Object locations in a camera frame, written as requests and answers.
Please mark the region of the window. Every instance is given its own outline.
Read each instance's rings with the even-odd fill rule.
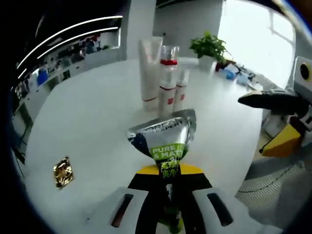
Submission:
[[[225,54],[225,58],[286,87],[295,48],[295,30],[286,17],[256,3],[227,0],[223,2],[218,37],[232,54]]]

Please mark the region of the white bottle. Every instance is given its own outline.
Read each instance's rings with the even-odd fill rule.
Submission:
[[[183,70],[176,83],[174,112],[183,110],[186,85],[189,80],[189,73],[190,73],[189,70]]]
[[[177,65],[161,65],[161,69],[162,79],[159,86],[158,115],[164,117],[170,115],[174,109]]]

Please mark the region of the ceiling light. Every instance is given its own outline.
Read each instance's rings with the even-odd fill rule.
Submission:
[[[18,79],[21,78],[21,76],[26,72],[27,68],[19,75]]]
[[[94,21],[99,21],[99,20],[108,20],[108,19],[116,19],[116,18],[122,18],[122,16],[108,16],[108,17],[101,17],[101,18],[97,18],[97,19],[91,19],[91,20],[87,20],[87,21],[84,21],[84,22],[81,22],[81,23],[77,23],[77,24],[74,24],[68,28],[65,28],[55,34],[53,34],[52,36],[48,37],[46,40],[44,40],[43,42],[41,42],[39,45],[37,45],[32,51],[30,51],[28,53],[28,55],[25,56],[25,58],[23,58],[23,60],[19,63],[19,65],[17,66],[17,69],[19,69],[19,67],[22,65],[23,62],[25,62],[25,60],[35,51],[37,50],[40,46],[42,46],[43,44],[45,44],[48,40],[50,40],[51,38],[71,29],[71,28],[74,28],[74,27],[77,27],[77,26],[80,26],[80,25],[83,25],[85,23],[91,23],[91,22],[94,22]]]
[[[98,29],[98,30],[94,30],[94,31],[91,31],[91,32],[88,32],[88,33],[83,33],[83,34],[80,34],[78,36],[75,36],[73,38],[69,38],[65,41],[62,41],[61,43],[51,47],[50,49],[48,49],[46,52],[44,52],[43,54],[41,54],[40,56],[38,56],[37,59],[41,58],[42,56],[44,56],[45,54],[49,53],[51,50],[54,50],[55,48],[59,47],[60,45],[63,45],[71,40],[75,40],[77,38],[80,38],[80,37],[83,37],[83,36],[86,36],[88,34],[93,34],[93,33],[98,33],[98,32],[102,32],[102,31],[107,31],[107,30],[113,30],[113,29],[118,29],[118,27],[112,27],[112,28],[103,28],[103,29]]]

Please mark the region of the bottle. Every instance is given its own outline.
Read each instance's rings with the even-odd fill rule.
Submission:
[[[174,112],[183,110],[185,100],[186,85],[189,80],[190,70],[183,70],[175,87]]]
[[[177,52],[179,47],[163,46],[160,60],[160,86],[158,95],[158,115],[168,116],[173,112],[176,81],[177,81]]]

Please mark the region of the green label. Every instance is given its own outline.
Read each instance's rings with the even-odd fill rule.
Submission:
[[[168,158],[175,158],[176,160],[182,157],[184,144],[175,143],[171,145],[164,145],[151,148],[151,154],[155,161]]]

